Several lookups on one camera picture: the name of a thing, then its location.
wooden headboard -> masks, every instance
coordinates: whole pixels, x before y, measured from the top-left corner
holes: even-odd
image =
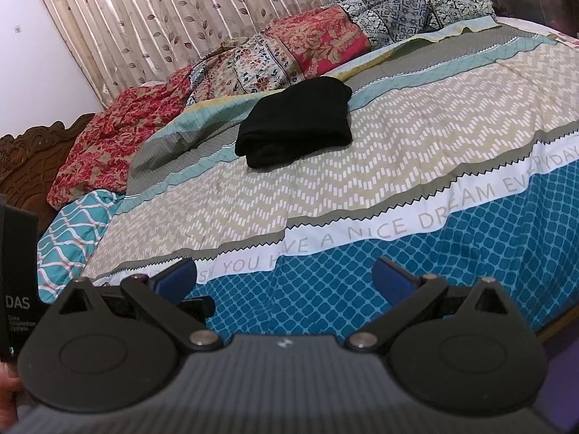
[[[56,215],[46,194],[67,159],[76,136],[94,114],[81,115],[72,126],[60,121],[50,127],[31,127],[14,138],[0,139],[0,194],[15,207],[38,214],[38,232],[44,233]]]

gray stripe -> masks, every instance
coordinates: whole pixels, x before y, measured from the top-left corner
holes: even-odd
[[[464,32],[432,43],[425,39],[407,42],[392,58],[364,70],[350,78],[346,85],[357,91],[363,86],[385,77],[419,72],[440,63],[475,54],[498,44],[506,44],[515,37],[532,38],[534,34],[511,26],[493,27],[480,32]]]
[[[212,124],[200,131],[176,132],[143,144],[128,170],[127,195],[136,195],[169,174],[195,165],[237,139],[241,120]]]
[[[441,192],[444,189],[450,187],[450,185],[461,176],[484,174],[493,171],[493,169],[497,169],[500,166],[506,166],[508,164],[512,164],[517,161],[523,160],[529,155],[531,155],[533,146],[536,143],[551,143],[561,137],[564,137],[577,131],[579,131],[579,120],[571,121],[570,123],[557,127],[549,132],[537,131],[535,132],[533,140],[519,149],[510,150],[508,152],[500,154],[496,158],[492,158],[490,160],[483,161],[480,163],[461,163],[455,169],[453,169],[448,174],[440,178],[436,178],[427,184],[419,184],[418,186],[408,191],[404,191],[399,194],[393,195],[392,197],[387,198],[387,200],[381,202],[380,204],[376,204],[375,206],[369,207],[367,209],[334,210],[320,217],[306,217],[306,216],[293,217],[287,220],[285,229],[274,233],[269,233],[266,235],[257,235],[255,237],[247,238],[241,241],[224,243],[221,246],[213,249],[203,249],[203,250],[184,249],[184,250],[190,252],[191,254],[187,256],[190,256],[195,260],[215,259],[221,253],[247,249],[263,244],[279,243],[281,240],[283,240],[286,234],[286,229],[291,229],[293,227],[297,227],[300,225],[309,224],[321,227],[329,223],[332,223],[333,221],[337,221],[341,218],[353,218],[354,220],[363,220],[364,218],[372,218],[380,214],[381,212],[385,212],[390,208],[394,208],[396,206],[403,206],[406,204],[412,204],[414,201],[420,200],[421,198],[428,198],[430,196],[433,196],[437,192]],[[157,256],[154,258],[140,261],[129,261],[128,263],[120,264],[119,266],[117,266],[117,268],[115,268],[111,272],[101,274],[99,277],[109,275],[112,272],[118,272],[121,269],[127,268],[130,269],[133,267],[137,267],[136,265],[134,265],[134,263],[138,263],[140,267],[148,264],[161,263],[170,259],[167,256],[173,256],[179,252],[183,252],[183,250],[179,250],[166,256],[160,257]]]

white wall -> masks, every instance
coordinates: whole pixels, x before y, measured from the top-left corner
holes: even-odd
[[[0,136],[100,111],[42,0],[0,0]]]

red floral blanket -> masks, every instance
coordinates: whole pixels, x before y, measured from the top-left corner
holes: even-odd
[[[141,144],[179,115],[191,93],[188,66],[164,85],[129,88],[76,138],[46,197],[56,210],[96,189],[123,192]]]

teal and white patterned pillow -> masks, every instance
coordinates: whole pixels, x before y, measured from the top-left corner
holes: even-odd
[[[52,303],[66,284],[80,276],[122,194],[98,189],[63,207],[38,242],[38,293]]]

